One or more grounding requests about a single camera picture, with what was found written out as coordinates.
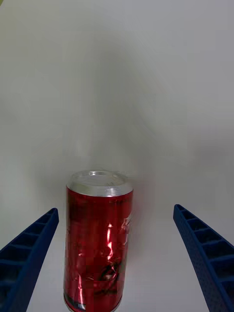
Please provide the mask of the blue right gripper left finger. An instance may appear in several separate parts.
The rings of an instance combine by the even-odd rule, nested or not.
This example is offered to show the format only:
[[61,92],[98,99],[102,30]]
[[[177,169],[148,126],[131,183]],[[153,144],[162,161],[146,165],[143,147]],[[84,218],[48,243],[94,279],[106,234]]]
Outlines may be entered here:
[[27,311],[58,223],[52,208],[1,249],[0,311]]

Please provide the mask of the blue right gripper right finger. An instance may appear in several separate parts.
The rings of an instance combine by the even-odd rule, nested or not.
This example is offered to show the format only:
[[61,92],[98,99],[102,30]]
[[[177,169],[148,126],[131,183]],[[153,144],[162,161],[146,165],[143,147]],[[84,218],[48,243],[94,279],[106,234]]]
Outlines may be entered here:
[[234,311],[234,247],[179,204],[173,220],[184,242],[209,311]]

